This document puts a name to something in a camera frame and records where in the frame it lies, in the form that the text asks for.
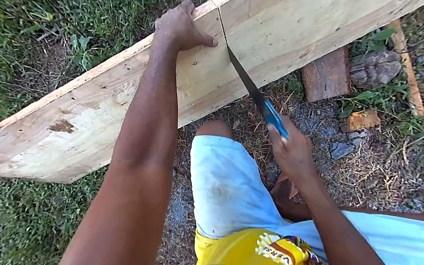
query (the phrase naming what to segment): dirt ground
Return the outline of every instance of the dirt ground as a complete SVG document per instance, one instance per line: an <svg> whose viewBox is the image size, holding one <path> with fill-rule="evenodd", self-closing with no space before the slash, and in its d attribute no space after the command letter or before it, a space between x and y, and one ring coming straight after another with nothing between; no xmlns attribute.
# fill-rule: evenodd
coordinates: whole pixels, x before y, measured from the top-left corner
<svg viewBox="0 0 424 265"><path fill-rule="evenodd" d="M354 143L350 134L340 129L336 99L308 103L283 89L289 75L263 87L277 111L288 115L303 134L310 136L313 156L321 179L340 206L381 211L424 213L424 154L409 137L401 136L383 120L381 126L362 130L367 137L340 160L333 160L332 142ZM277 180L280 169L272 154L264 120L249 96L236 100L207 117L179 129L174 164L172 197L166 213L158 264L194 264L195 220L190 180L191 142L203 123L219 119L232 130L260 169L268 190Z"/></svg>

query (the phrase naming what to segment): wooden plank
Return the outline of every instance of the wooden plank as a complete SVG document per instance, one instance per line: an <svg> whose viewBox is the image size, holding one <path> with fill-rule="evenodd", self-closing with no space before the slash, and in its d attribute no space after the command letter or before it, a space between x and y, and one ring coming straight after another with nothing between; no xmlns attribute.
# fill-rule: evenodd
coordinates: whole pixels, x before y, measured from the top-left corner
<svg viewBox="0 0 424 265"><path fill-rule="evenodd" d="M418 88L418 83L416 82L415 72L413 71L412 67L412 60L407 50L407 40L405 39L405 34L403 33L400 19L392 21L388 27L391 27L397 31L397 33L392 34L392 40L394 44L394 50L400 54L400 57L402 58L403 70L407 74L407 83L409 84L410 92L409 102L412 104L413 114L424 116L423 100L421 99L420 89Z"/></svg>
<svg viewBox="0 0 424 265"><path fill-rule="evenodd" d="M309 102L350 94L348 46L305 65L302 68L302 79Z"/></svg>
<svg viewBox="0 0 424 265"><path fill-rule="evenodd" d="M424 5L424 0L213 0L257 87Z"/></svg>
<svg viewBox="0 0 424 265"><path fill-rule="evenodd" d="M244 96L227 41L258 87L424 4L424 0L214 0L195 23L216 48L178 57L179 127ZM110 162L153 37L0 123L0 176L71 183Z"/></svg>
<svg viewBox="0 0 424 265"><path fill-rule="evenodd" d="M197 26L218 47L178 57L179 127L240 97L216 6L197 8ZM70 183L110 162L121 123L148 62L153 36L110 58L0 123L0 176Z"/></svg>

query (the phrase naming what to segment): light blue shorts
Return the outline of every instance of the light blue shorts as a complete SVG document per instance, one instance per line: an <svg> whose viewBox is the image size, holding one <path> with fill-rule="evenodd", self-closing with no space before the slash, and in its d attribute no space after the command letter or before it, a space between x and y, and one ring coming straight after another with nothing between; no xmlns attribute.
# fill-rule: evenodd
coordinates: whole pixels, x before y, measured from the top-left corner
<svg viewBox="0 0 424 265"><path fill-rule="evenodd" d="M220 239L247 228L298 236L325 258L313 221L291 224L279 214L256 162L232 139L201 135L191 148L191 182L197 230ZM344 211L386 264L424 264L424 221Z"/></svg>

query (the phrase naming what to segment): wooden block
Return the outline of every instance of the wooden block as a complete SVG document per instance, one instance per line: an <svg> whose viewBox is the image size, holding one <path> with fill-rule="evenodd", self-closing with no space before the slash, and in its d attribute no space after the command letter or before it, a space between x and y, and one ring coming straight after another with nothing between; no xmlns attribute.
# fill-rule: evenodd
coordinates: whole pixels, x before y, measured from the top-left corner
<svg viewBox="0 0 424 265"><path fill-rule="evenodd" d="M305 65L302 79L309 102L350 94L348 47L341 47Z"/></svg>
<svg viewBox="0 0 424 265"><path fill-rule="evenodd" d="M348 117L348 130L355 131L381 124L381 119L375 110L353 112Z"/></svg>

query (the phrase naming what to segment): hand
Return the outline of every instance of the hand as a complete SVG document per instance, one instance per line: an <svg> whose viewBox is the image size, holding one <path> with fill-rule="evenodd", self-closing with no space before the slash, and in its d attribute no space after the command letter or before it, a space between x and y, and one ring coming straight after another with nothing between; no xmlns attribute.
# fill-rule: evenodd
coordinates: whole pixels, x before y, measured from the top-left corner
<svg viewBox="0 0 424 265"><path fill-rule="evenodd" d="M289 118L280 116L289 134L289 140L282 137L274 125L268 124L274 157L282 172L289 176L289 180L294 182L300 191L304 191L307 184L318 180L310 139L304 136Z"/></svg>
<svg viewBox="0 0 424 265"><path fill-rule="evenodd" d="M170 45L175 51L187 51L197 45L217 46L218 43L212 36L201 33L194 25L194 8L191 0L185 0L156 20L154 42Z"/></svg>

